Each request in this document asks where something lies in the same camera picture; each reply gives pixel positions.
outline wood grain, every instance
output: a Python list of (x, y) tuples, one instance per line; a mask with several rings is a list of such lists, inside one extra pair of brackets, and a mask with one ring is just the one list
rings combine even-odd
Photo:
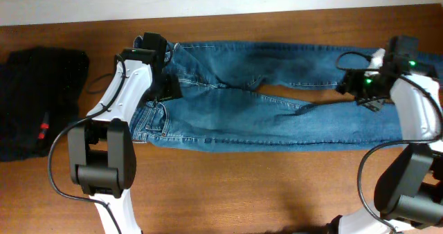
[[(254, 15), (137, 19), (0, 28), (0, 60), (35, 45), (85, 50), (89, 81), (110, 72), (114, 53), (145, 31), (173, 42), (248, 40), (384, 46), (393, 35), (420, 38), (422, 51), (443, 54), (440, 5), (312, 10)], [(331, 91), (262, 87), (262, 93), (315, 102), (347, 100)], [(82, 94), (82, 115), (100, 96)], [(208, 154), (135, 145), (132, 198), (144, 233), (263, 233), (323, 225), (361, 207), (356, 171), (364, 151)], [(366, 165), (368, 199), (380, 174), (399, 154), (375, 154)], [(53, 160), (60, 188), (77, 195), (69, 178), (66, 141)], [(103, 233), (95, 206), (64, 199), (49, 186), (46, 159), (0, 163), (1, 233)], [(411, 233), (439, 233), (430, 228)]]

